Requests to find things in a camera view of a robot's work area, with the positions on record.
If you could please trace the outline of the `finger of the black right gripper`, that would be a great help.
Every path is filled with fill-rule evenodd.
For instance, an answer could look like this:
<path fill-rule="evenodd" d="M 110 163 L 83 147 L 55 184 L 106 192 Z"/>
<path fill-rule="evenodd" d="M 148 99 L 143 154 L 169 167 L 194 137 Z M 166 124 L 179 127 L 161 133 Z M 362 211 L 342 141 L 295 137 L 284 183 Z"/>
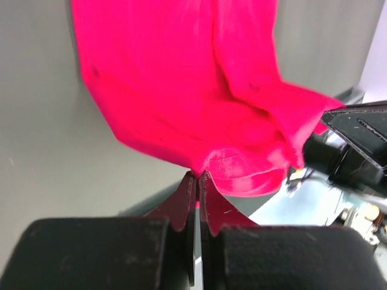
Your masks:
<path fill-rule="evenodd" d="M 324 112 L 321 121 L 378 169 L 386 169 L 386 102 Z"/>

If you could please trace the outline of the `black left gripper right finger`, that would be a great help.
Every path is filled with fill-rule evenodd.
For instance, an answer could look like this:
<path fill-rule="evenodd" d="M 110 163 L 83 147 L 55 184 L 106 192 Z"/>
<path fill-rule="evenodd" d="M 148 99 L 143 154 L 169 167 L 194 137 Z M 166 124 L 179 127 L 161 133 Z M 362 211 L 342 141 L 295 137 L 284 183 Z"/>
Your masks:
<path fill-rule="evenodd" d="M 204 289 L 385 289 L 369 245 L 346 227 L 261 226 L 198 181 Z"/>

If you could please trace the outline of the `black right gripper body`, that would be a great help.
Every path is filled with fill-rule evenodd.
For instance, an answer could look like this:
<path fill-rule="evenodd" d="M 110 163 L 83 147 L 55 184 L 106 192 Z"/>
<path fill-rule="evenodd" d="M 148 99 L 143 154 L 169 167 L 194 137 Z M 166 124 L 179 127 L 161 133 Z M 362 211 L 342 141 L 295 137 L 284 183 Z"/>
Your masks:
<path fill-rule="evenodd" d="M 312 135 L 302 149 L 305 166 L 345 190 L 386 190 L 386 173 L 349 145 L 334 147 Z"/>

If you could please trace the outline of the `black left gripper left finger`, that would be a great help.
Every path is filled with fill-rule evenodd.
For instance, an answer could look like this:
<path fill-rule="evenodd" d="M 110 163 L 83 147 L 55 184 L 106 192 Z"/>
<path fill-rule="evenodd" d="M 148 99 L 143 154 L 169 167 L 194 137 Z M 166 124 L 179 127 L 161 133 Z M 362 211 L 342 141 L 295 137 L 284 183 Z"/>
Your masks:
<path fill-rule="evenodd" d="M 2 289 L 189 289 L 197 181 L 137 217 L 40 219 L 16 244 Z"/>

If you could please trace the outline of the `crimson red t shirt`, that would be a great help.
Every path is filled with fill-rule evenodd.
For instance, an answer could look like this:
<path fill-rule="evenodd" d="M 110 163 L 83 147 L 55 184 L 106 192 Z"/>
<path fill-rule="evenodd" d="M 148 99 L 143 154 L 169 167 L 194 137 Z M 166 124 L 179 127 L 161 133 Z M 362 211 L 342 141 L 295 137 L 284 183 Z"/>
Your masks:
<path fill-rule="evenodd" d="M 80 71 L 118 140 L 207 171 L 224 195 L 276 192 L 334 98 L 282 80 L 276 1 L 73 1 Z"/>

